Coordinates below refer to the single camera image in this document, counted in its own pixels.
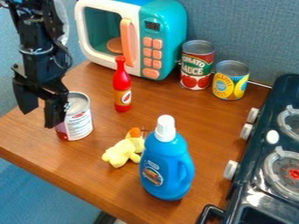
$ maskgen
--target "toy duck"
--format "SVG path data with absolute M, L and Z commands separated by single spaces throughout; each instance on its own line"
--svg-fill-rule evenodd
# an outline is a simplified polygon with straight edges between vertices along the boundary
M 128 159 L 134 163 L 140 163 L 140 156 L 136 153 L 143 152 L 144 140 L 139 128 L 131 129 L 125 139 L 118 142 L 115 146 L 107 149 L 101 159 L 109 162 L 114 168 L 125 165 Z

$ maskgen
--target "open can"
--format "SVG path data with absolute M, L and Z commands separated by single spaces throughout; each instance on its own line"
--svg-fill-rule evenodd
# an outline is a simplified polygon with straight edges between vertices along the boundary
M 86 94 L 71 91 L 67 97 L 69 109 L 65 121 L 55 127 L 61 140 L 76 141 L 88 136 L 94 129 L 90 100 Z
M 191 90 L 205 89 L 210 84 L 215 48 L 205 40 L 191 40 L 183 44 L 181 80 Z
M 223 60 L 216 65 L 216 74 L 212 82 L 212 92 L 218 98 L 236 101 L 243 97 L 249 68 L 236 60 Z

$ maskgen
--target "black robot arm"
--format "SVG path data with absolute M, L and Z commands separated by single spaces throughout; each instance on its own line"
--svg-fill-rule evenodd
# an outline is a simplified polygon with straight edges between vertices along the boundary
M 57 13 L 59 0 L 5 0 L 20 38 L 23 66 L 14 65 L 13 89 L 24 114 L 45 101 L 45 127 L 62 123 L 68 107 L 68 89 L 61 79 L 73 59 L 61 42 L 64 22 Z

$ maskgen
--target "toy stove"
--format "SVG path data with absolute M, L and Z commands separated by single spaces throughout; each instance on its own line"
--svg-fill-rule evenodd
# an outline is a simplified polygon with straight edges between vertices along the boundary
M 261 110 L 252 108 L 240 136 L 248 140 L 232 180 L 226 210 L 207 205 L 197 223 L 299 223 L 299 75 L 278 78 Z

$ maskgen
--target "yellow can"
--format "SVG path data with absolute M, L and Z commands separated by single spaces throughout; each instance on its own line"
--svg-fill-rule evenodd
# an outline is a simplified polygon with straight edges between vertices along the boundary
M 216 65 L 212 92 L 223 100 L 239 100 L 245 93 L 248 79 L 249 69 L 243 63 L 235 60 L 220 61 Z

